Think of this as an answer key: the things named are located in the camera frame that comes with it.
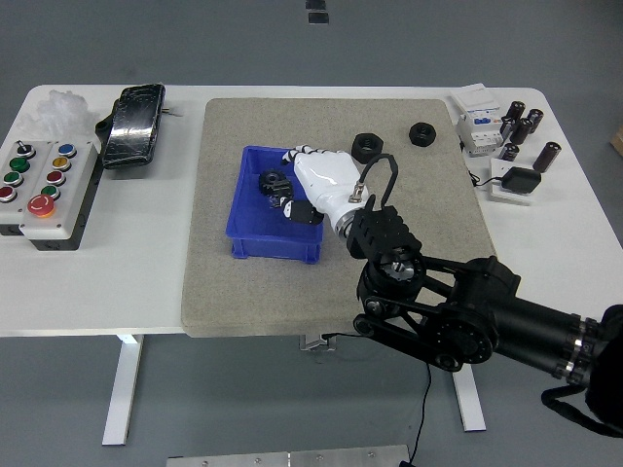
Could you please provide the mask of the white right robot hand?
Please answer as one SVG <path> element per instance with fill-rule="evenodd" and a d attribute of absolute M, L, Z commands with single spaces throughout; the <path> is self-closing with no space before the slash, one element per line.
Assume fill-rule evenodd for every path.
<path fill-rule="evenodd" d="M 369 198 L 351 155 L 302 145 L 289 149 L 281 158 L 283 164 L 294 164 L 294 173 L 312 207 L 328 217 L 337 236 L 346 239 L 355 212 Z"/>

